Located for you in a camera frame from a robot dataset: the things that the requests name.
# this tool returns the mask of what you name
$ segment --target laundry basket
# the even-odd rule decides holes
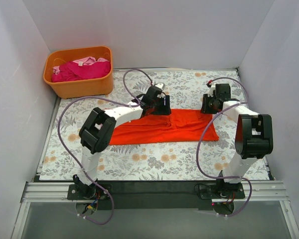
[[[110,72],[102,78],[68,82],[52,82],[51,76],[53,74],[54,66],[60,66],[65,62],[78,60],[88,56],[92,56],[95,59],[103,57],[109,60],[111,62]],[[46,60],[43,79],[49,86],[52,87],[59,97],[64,99],[81,96],[107,95],[114,87],[112,72],[113,60],[110,48],[106,46],[95,46],[53,52]]]

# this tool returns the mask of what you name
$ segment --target cable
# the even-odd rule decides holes
[[[212,82],[214,82],[214,81],[216,81],[216,80],[220,80],[220,79],[229,79],[229,80],[232,80],[232,81],[238,83],[238,84],[244,89],[244,91],[245,91],[245,93],[246,93],[246,97],[247,97],[247,99],[248,99],[248,93],[247,93],[245,87],[244,87],[239,81],[237,81],[237,80],[235,80],[235,79],[233,79],[233,78],[230,78],[230,77],[219,77],[219,78],[210,80],[208,83],[212,83]],[[237,215],[238,213],[240,213],[240,212],[246,207],[246,205],[248,204],[248,202],[249,202],[249,200],[250,200],[250,198],[251,198],[251,194],[252,194],[253,187],[252,187],[252,185],[251,185],[250,180],[247,179],[247,178],[244,178],[244,177],[240,177],[240,176],[225,176],[225,177],[219,177],[219,176],[211,176],[211,175],[206,174],[206,173],[202,170],[202,168],[200,167],[200,165],[199,165],[199,148],[200,148],[200,145],[201,145],[201,143],[202,143],[203,137],[205,136],[205,134],[206,134],[208,128],[209,128],[209,127],[211,126],[211,124],[215,121],[215,119],[217,119],[217,117],[219,117],[219,116],[220,116],[221,114],[223,114],[224,112],[230,110],[231,108],[234,108],[234,107],[239,106],[239,105],[241,105],[241,104],[247,104],[247,102],[248,102],[248,100],[246,100],[245,102],[240,102],[240,103],[234,104],[234,105],[229,106],[228,108],[226,108],[226,109],[224,109],[224,110],[218,112],[218,113],[215,115],[215,117],[214,117],[214,118],[207,124],[206,128],[204,129],[204,131],[203,131],[203,133],[202,133],[202,135],[201,135],[201,137],[200,137],[200,139],[199,139],[198,145],[197,145],[197,150],[196,150],[196,164],[197,164],[198,170],[199,170],[205,177],[207,177],[207,178],[212,178],[212,179],[233,179],[233,178],[239,178],[239,179],[242,179],[242,180],[247,181],[248,184],[249,184],[250,192],[249,192],[249,195],[248,195],[247,200],[246,200],[246,202],[244,203],[244,205],[243,205],[239,210],[237,210],[236,212],[234,212],[234,213],[232,213],[232,214],[230,214],[230,215],[219,214],[219,215],[221,215],[221,216],[223,216],[223,217],[231,217],[231,216],[234,216],[234,215]]]
[[[60,118],[59,118],[59,121],[58,121],[58,124],[57,124],[58,137],[59,137],[59,139],[60,139],[61,144],[62,144],[63,147],[65,148],[65,150],[66,150],[66,151],[73,157],[73,159],[77,162],[77,164],[80,166],[80,168],[82,169],[82,171],[83,171],[83,173],[85,174],[85,176],[86,176],[86,177],[87,177],[87,178],[88,178],[88,179],[89,179],[95,186],[97,186],[98,188],[100,188],[102,191],[106,191],[106,189],[105,189],[104,187],[102,187],[100,184],[98,184],[97,182],[94,182],[94,180],[93,180],[93,179],[87,174],[87,172],[85,171],[85,169],[84,169],[82,163],[77,159],[77,157],[70,151],[70,149],[69,149],[69,148],[66,146],[66,144],[64,143],[64,141],[63,141],[63,139],[62,139],[62,136],[61,136],[61,121],[62,121],[62,118],[63,118],[65,112],[69,109],[69,107],[70,107],[71,105],[73,105],[74,103],[76,103],[76,102],[78,102],[78,101],[84,100],[84,99],[99,99],[99,100],[108,101],[108,102],[111,102],[111,103],[113,103],[113,104],[117,104],[117,105],[124,106],[124,107],[133,107],[133,108],[134,108],[134,107],[138,107],[138,106],[140,106],[140,104],[141,104],[140,100],[130,92],[130,90],[128,89],[128,87],[127,87],[127,85],[126,85],[126,83],[125,83],[125,76],[126,76],[126,74],[129,73],[130,71],[134,71],[134,70],[137,70],[137,71],[140,71],[140,72],[144,73],[144,74],[149,78],[151,85],[152,85],[152,80],[151,80],[151,78],[149,77],[149,75],[148,75],[147,73],[145,73],[144,71],[142,71],[142,70],[140,70],[140,69],[131,69],[131,70],[127,71],[127,72],[123,75],[123,84],[124,84],[124,87],[125,87],[126,90],[129,92],[129,94],[130,94],[130,95],[137,101],[137,104],[136,104],[136,105],[127,105],[127,104],[123,104],[123,103],[119,103],[119,102],[116,102],[116,101],[108,100],[108,99],[106,99],[106,98],[102,98],[102,97],[98,97],[98,96],[85,96],[85,97],[78,98],[78,99],[72,101],[71,103],[69,103],[69,104],[65,107],[65,109],[63,110],[63,112],[61,113]],[[110,214],[109,218],[108,218],[106,221],[104,221],[104,222],[98,222],[98,221],[96,221],[96,220],[94,220],[94,219],[92,219],[92,218],[86,217],[86,216],[83,215],[83,214],[79,214],[79,215],[82,216],[83,218],[85,218],[85,219],[87,219],[87,220],[89,220],[89,221],[95,223],[95,224],[98,224],[98,225],[105,225],[106,223],[108,223],[108,222],[111,220],[111,218],[112,218],[112,216],[113,216],[113,214],[114,214],[114,200],[113,200],[112,195],[111,195],[109,192],[108,192],[107,194],[108,194],[108,196],[109,196],[109,198],[110,198],[110,200],[111,200],[112,209],[111,209],[111,214]]]

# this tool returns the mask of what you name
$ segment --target orange-red fabric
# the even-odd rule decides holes
[[[200,110],[172,109],[169,116],[148,115],[115,128],[110,145],[199,141],[212,115]],[[217,141],[212,124],[204,141]]]

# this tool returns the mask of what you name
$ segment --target floral tablecloth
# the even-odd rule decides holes
[[[216,77],[227,76],[237,79],[235,71],[149,71],[156,82],[166,85],[165,92],[170,95],[172,109],[200,109],[202,96],[208,92],[206,82]],[[124,71],[114,72],[114,90],[107,99],[122,103],[130,101],[131,96],[123,86]],[[235,83],[230,83],[232,97],[243,100],[243,93]],[[140,72],[127,75],[127,85],[135,94],[146,92],[148,79]],[[71,180],[79,172],[79,166],[61,145],[56,125],[60,114],[72,99],[61,100],[54,122],[52,135],[45,155],[40,180]],[[116,105],[98,99],[86,99],[69,108],[61,123],[65,143],[72,152],[81,158],[82,149],[79,130],[94,107],[115,108]],[[236,124],[221,116],[214,122],[219,135],[217,142],[203,142],[200,150],[200,165],[209,175],[218,175],[227,167],[235,153],[234,138]],[[197,169],[195,153],[197,142],[151,143],[138,145],[108,146],[100,158],[99,180],[206,180]],[[268,180],[265,163],[258,160],[246,173],[251,180]]]

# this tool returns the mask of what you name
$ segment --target plastic bin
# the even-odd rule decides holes
[[[109,60],[111,62],[111,71],[108,75],[102,78],[80,81],[51,82],[54,66],[60,66],[65,62],[88,56],[95,57],[95,59],[103,57]],[[59,97],[64,99],[81,96],[107,95],[112,92],[114,87],[112,72],[113,60],[110,48],[106,46],[95,46],[53,52],[46,60],[43,79],[52,87]]]

